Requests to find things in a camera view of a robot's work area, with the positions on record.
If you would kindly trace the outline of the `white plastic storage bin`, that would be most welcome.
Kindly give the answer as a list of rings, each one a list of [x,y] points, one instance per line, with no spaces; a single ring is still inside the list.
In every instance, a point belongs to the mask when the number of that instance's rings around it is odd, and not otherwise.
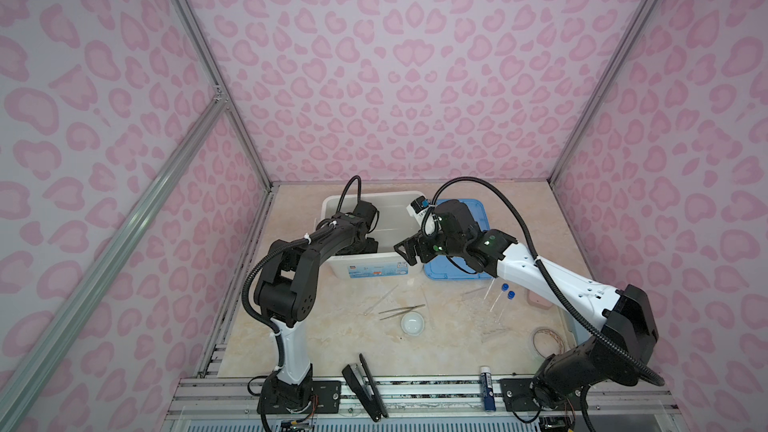
[[[395,250],[394,246],[414,235],[419,226],[406,208],[423,193],[417,190],[363,193],[363,201],[372,203],[379,212],[379,220],[370,234],[377,241],[376,253],[336,255],[329,258],[328,265],[340,279],[383,278],[419,274],[423,264],[417,261],[410,265]]]

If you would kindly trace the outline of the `glass stirring rod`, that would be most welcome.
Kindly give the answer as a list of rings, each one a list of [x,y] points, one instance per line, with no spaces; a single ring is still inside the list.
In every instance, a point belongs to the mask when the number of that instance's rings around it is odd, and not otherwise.
[[[378,299],[377,299],[377,300],[376,300],[376,301],[375,301],[375,302],[374,302],[374,303],[373,303],[371,306],[369,306],[369,307],[368,307],[368,308],[367,308],[367,309],[364,311],[363,315],[364,315],[364,316],[368,316],[368,315],[370,315],[370,314],[371,314],[371,313],[372,313],[372,312],[373,312],[373,311],[376,309],[376,307],[377,307],[379,304],[381,304],[383,301],[385,301],[385,300],[386,300],[386,299],[387,299],[387,298],[388,298],[388,297],[389,297],[389,296],[390,296],[390,295],[391,295],[391,294],[392,294],[392,293],[393,293],[395,290],[397,290],[397,288],[398,288],[398,287],[399,287],[399,285],[395,285],[395,286],[394,286],[394,287],[392,287],[392,288],[391,288],[389,291],[387,291],[386,293],[384,293],[384,294],[383,294],[383,295],[382,295],[380,298],[378,298]]]

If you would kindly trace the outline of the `metal tweezers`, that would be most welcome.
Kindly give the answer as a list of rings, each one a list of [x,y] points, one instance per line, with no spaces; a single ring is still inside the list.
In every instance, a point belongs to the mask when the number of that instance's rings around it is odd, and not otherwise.
[[[418,305],[407,306],[407,307],[399,307],[395,309],[381,311],[380,315],[382,315],[382,320],[387,320],[390,318],[399,317],[399,316],[408,314],[410,312],[414,312],[422,307],[424,307],[424,304],[418,304]]]

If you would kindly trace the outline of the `small white round dish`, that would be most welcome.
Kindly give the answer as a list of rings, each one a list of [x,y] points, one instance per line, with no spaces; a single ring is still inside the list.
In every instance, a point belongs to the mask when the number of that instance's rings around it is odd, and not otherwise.
[[[416,337],[424,332],[426,321],[419,312],[411,311],[403,315],[400,325],[406,335]]]

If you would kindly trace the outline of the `clear acrylic test tube rack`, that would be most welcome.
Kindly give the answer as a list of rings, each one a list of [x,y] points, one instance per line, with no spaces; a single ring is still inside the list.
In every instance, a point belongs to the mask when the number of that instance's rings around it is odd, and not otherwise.
[[[498,313],[495,311],[489,313],[488,308],[490,306],[488,297],[484,301],[479,302],[464,302],[464,305],[468,308],[470,319],[474,324],[475,329],[479,333],[479,338],[482,343],[488,343],[500,338],[503,334],[511,331],[508,325],[502,323],[497,324],[495,322]]]

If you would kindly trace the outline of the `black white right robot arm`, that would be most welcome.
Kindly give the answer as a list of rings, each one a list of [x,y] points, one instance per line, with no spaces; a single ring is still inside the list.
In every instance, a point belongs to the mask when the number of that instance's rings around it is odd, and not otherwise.
[[[482,228],[459,200],[433,205],[419,197],[406,211],[420,229],[395,250],[409,264],[458,258],[472,272],[514,283],[560,306],[589,333],[583,343],[546,357],[525,385],[513,389],[511,410],[554,410],[606,381],[627,387],[664,385],[649,366],[659,335],[645,291],[602,284],[545,259],[525,241]]]

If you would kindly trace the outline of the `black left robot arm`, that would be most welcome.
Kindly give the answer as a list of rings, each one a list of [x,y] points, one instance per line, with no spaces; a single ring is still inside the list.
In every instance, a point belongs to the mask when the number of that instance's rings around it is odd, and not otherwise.
[[[299,239],[273,242],[248,272],[240,302],[248,316],[270,329],[278,354],[259,392],[261,416],[312,410],[305,320],[317,299],[320,267],[345,248],[365,246],[378,216],[373,204],[360,201],[351,212],[336,212]]]

